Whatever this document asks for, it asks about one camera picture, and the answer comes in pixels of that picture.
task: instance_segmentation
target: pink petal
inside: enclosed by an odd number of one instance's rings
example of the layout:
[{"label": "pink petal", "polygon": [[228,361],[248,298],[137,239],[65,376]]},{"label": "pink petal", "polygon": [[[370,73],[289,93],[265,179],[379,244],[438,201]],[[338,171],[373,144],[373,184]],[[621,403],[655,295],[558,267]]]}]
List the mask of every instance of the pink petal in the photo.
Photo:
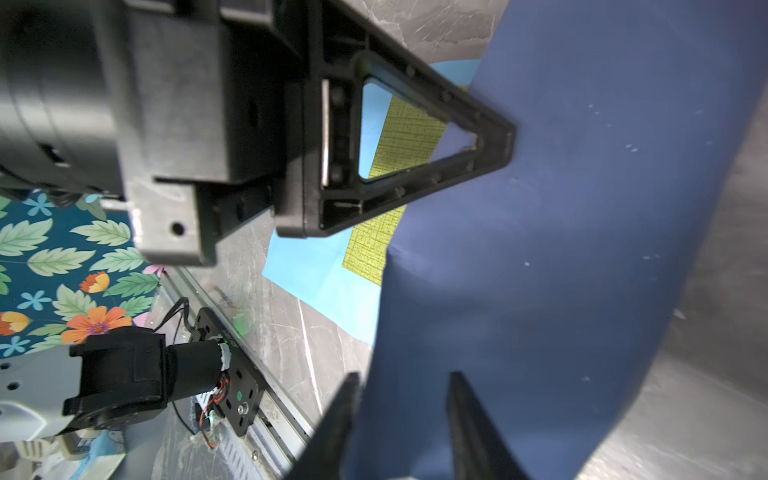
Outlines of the pink petal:
[{"label": "pink petal", "polygon": [[147,316],[149,315],[149,312],[142,313],[141,315],[136,315],[134,317],[134,325],[135,326],[144,326],[147,323]]}]

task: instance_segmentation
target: flower center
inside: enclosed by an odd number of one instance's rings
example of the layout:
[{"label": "flower center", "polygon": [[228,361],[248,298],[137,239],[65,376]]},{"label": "flower center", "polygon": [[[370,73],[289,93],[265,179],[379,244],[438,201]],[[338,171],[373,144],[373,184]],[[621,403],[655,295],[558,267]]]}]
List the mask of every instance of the flower center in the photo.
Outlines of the flower center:
[{"label": "flower center", "polygon": [[88,335],[101,335],[107,331],[109,331],[109,325],[106,323],[95,323],[91,328],[88,329]]}]

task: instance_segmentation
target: blue sheet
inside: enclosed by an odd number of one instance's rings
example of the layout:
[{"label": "blue sheet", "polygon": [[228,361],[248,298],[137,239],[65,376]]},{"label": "blue sheet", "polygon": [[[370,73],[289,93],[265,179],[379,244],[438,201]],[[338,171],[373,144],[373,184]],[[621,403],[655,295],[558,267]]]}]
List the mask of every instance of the blue sheet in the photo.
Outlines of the blue sheet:
[{"label": "blue sheet", "polygon": [[453,478],[452,370],[533,478],[576,476],[667,328],[767,26],[762,0],[511,0],[470,92],[519,125],[514,160],[405,212],[347,478]]},{"label": "blue sheet", "polygon": [[[472,80],[478,60],[444,61],[432,67],[457,85]],[[367,85],[362,103],[360,175],[367,177],[392,94]],[[263,275],[322,313],[349,335],[373,345],[379,318],[375,283],[342,266],[352,229],[328,238],[298,240],[273,233]]]}]

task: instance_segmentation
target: yellow and orange flower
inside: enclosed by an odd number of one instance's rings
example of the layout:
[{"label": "yellow and orange flower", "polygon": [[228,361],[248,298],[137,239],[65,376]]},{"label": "yellow and orange flower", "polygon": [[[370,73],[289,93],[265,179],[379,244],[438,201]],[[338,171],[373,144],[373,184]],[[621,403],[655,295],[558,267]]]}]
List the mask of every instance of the yellow and orange flower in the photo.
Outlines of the yellow and orange flower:
[{"label": "yellow and orange flower", "polygon": [[131,318],[125,315],[125,310],[116,306],[107,312],[106,306],[97,306],[88,311],[88,316],[77,315],[67,322],[73,330],[61,334],[63,343],[83,343],[89,335],[103,335],[121,326],[133,325]]},{"label": "yellow and orange flower", "polygon": [[80,290],[86,293],[103,292],[109,286],[109,275],[106,272],[94,273],[88,275],[85,281],[80,284]]},{"label": "yellow and orange flower", "polygon": [[27,325],[29,325],[29,318],[24,313],[0,313],[0,335],[15,335],[27,328]]}]

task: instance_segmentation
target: floral fabric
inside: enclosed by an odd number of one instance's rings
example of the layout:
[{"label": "floral fabric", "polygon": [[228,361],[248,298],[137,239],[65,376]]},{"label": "floral fabric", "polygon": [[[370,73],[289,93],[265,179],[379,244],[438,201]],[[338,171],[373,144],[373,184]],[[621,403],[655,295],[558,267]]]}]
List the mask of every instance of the floral fabric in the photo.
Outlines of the floral fabric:
[{"label": "floral fabric", "polygon": [[65,210],[43,193],[0,197],[0,358],[144,325],[163,269],[144,262],[129,225],[98,195]]}]

